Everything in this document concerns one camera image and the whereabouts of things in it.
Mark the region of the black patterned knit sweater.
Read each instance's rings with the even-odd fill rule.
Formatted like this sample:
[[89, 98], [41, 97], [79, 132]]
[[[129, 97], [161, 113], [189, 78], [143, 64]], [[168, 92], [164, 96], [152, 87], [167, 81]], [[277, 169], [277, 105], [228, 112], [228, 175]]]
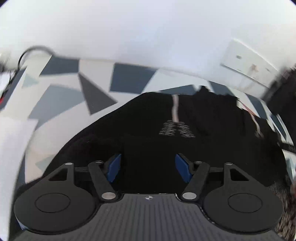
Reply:
[[[234, 96], [141, 94], [81, 130], [22, 188], [15, 240], [295, 240], [286, 147]], [[193, 162], [189, 183], [178, 153]], [[106, 162], [118, 154], [109, 182]]]

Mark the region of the geometric patterned bed sheet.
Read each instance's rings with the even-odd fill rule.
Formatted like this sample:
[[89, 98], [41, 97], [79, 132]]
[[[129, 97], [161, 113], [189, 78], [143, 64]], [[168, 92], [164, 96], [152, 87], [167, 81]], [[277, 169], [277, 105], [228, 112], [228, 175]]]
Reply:
[[292, 142], [280, 116], [256, 97], [175, 71], [50, 55], [32, 56], [1, 101], [1, 116], [35, 122], [35, 132], [17, 163], [22, 182], [39, 178], [78, 132], [145, 92], [194, 94], [202, 86], [238, 98], [238, 106], [267, 120], [283, 141]]

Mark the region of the white wall socket plate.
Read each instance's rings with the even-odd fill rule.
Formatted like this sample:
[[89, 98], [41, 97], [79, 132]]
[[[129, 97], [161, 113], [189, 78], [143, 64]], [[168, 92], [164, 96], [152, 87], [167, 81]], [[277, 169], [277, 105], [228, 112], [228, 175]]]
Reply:
[[230, 41], [221, 65], [266, 87], [278, 75], [278, 70], [269, 61], [236, 39]]

